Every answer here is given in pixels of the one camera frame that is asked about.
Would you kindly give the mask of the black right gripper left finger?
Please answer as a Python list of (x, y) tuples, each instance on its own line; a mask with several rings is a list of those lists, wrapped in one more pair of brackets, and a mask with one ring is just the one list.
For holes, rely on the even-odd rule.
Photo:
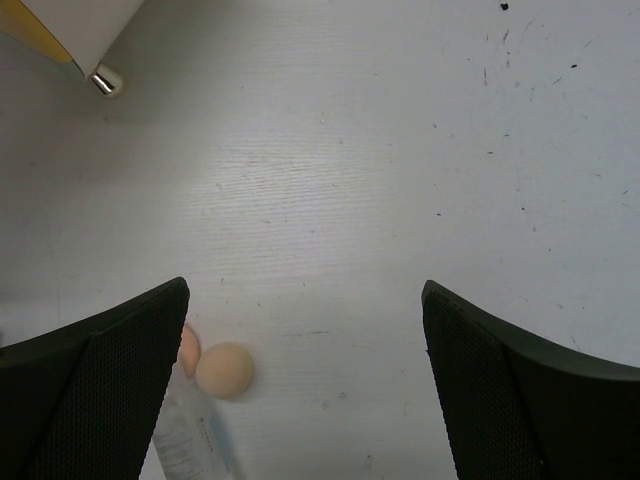
[(1, 350), (4, 479), (139, 477), (190, 292), (177, 277)]

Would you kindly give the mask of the cream round drawer organizer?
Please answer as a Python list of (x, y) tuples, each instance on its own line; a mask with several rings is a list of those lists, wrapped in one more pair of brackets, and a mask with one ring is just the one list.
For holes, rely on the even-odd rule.
[(104, 56), (143, 0), (59, 0), (21, 1), (56, 37), (73, 58), (73, 65), (85, 81), (105, 98), (122, 94), (125, 81), (104, 63)]

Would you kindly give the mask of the yellow drawer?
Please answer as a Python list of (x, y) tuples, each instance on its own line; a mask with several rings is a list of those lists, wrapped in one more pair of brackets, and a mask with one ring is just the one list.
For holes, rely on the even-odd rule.
[(73, 62), (56, 37), (19, 0), (1, 0), (1, 32), (55, 62)]

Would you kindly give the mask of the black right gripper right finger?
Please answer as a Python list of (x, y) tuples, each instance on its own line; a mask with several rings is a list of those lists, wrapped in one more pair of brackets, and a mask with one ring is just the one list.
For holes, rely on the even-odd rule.
[(553, 343), (432, 280), (422, 306), (458, 478), (638, 478), (638, 368)]

